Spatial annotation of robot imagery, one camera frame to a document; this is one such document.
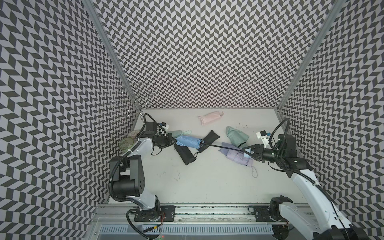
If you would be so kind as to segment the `mint umbrella at back left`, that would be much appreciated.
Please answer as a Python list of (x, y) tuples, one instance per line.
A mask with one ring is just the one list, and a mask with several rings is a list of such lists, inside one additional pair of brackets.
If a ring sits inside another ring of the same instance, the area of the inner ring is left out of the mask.
[(177, 130), (177, 131), (169, 131), (168, 134), (171, 134), (172, 135), (172, 138), (178, 138), (180, 136), (186, 136), (186, 135), (190, 135), (192, 133), (191, 130), (188, 130), (188, 131), (181, 131), (181, 130)]

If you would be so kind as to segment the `black sleeved umbrella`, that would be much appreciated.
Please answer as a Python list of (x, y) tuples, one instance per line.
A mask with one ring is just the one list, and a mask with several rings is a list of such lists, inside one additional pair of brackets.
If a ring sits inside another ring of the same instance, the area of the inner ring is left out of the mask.
[(202, 153), (205, 151), (211, 144), (213, 144), (216, 140), (220, 138), (219, 135), (217, 135), (213, 130), (211, 130), (206, 137), (203, 138), (203, 142), (208, 145), (202, 145), (198, 152)]
[(188, 166), (189, 164), (193, 163), (196, 160), (196, 157), (194, 157), (194, 155), (192, 154), (192, 152), (188, 147), (174, 144), (174, 148), (186, 166)]

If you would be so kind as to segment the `blue sleeved umbrella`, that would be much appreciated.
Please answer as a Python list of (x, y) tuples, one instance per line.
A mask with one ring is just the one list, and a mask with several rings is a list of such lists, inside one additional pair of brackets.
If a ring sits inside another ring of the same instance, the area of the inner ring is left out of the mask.
[[(195, 149), (199, 149), (202, 145), (208, 145), (208, 144), (205, 144), (202, 139), (198, 139), (190, 136), (180, 136), (176, 138), (176, 144), (180, 146), (189, 147), (189, 148), (195, 148)], [(213, 144), (211, 144), (210, 147), (221, 148), (221, 146), (213, 145)]]

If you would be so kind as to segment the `pink sleeved umbrella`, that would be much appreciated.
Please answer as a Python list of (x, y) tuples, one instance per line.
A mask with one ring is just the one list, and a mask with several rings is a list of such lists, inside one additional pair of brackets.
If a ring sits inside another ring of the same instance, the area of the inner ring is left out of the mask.
[(201, 122), (201, 125), (204, 126), (220, 120), (224, 114), (225, 112), (216, 111), (216, 112), (209, 113), (205, 116), (199, 116), (198, 118)]

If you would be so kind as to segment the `mint green sleeved umbrella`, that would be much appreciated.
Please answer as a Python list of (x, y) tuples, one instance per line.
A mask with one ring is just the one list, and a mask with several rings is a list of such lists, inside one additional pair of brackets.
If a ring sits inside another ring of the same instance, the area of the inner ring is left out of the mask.
[(233, 146), (237, 148), (242, 148), (247, 146), (247, 140), (249, 139), (250, 136), (243, 133), (242, 131), (234, 129), (232, 127), (227, 127), (226, 134)]

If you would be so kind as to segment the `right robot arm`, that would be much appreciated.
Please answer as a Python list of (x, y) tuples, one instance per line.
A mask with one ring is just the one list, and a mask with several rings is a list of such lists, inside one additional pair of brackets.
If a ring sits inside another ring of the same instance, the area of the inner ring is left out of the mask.
[(275, 220), (287, 220), (307, 240), (367, 240), (369, 236), (354, 226), (334, 204), (320, 185), (308, 161), (298, 156), (296, 139), (288, 128), (276, 142), (269, 139), (267, 146), (255, 144), (242, 147), (243, 153), (259, 162), (274, 163), (276, 171), (284, 172), (299, 188), (314, 213), (314, 219), (302, 213), (293, 201), (284, 196), (271, 199), (269, 214)]

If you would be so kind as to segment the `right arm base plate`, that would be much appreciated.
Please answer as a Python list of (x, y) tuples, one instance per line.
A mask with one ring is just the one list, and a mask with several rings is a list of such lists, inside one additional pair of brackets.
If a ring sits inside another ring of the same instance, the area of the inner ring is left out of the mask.
[(255, 217), (256, 222), (288, 223), (279, 210), (269, 206), (248, 206), (248, 211)]

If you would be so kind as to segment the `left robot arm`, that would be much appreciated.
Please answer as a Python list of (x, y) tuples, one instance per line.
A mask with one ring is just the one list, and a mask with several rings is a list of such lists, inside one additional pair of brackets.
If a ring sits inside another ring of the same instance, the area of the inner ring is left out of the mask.
[(109, 195), (118, 203), (137, 205), (128, 213), (135, 222), (172, 222), (175, 218), (176, 207), (161, 206), (159, 198), (146, 189), (143, 166), (146, 155), (155, 155), (154, 148), (163, 150), (176, 143), (166, 127), (151, 115), (143, 114), (143, 126), (134, 137), (134, 145), (122, 156), (110, 160)]

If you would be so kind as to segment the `green drinking glass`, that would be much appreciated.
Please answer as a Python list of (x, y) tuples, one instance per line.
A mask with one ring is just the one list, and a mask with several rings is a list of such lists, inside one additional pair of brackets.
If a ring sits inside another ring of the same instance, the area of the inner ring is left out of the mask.
[(135, 140), (130, 137), (123, 138), (119, 141), (118, 147), (122, 151), (122, 153), (126, 153), (133, 145), (135, 144)]

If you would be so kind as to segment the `lavender sleeved umbrella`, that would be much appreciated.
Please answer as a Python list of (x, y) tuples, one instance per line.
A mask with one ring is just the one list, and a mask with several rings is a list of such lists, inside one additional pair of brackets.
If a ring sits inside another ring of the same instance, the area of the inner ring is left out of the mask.
[(257, 172), (256, 168), (253, 166), (254, 160), (251, 158), (245, 157), (243, 153), (240, 153), (240, 152), (235, 151), (235, 150), (229, 150), (226, 154), (226, 158), (239, 164), (239, 165), (251, 168), (252, 169), (252, 177), (253, 178), (258, 177), (258, 172)]

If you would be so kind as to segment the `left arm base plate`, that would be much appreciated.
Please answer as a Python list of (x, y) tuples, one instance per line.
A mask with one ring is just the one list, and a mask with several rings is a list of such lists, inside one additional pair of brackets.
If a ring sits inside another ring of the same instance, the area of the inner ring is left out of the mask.
[(176, 206), (161, 205), (151, 210), (139, 211), (135, 214), (135, 222), (173, 222), (176, 214)]

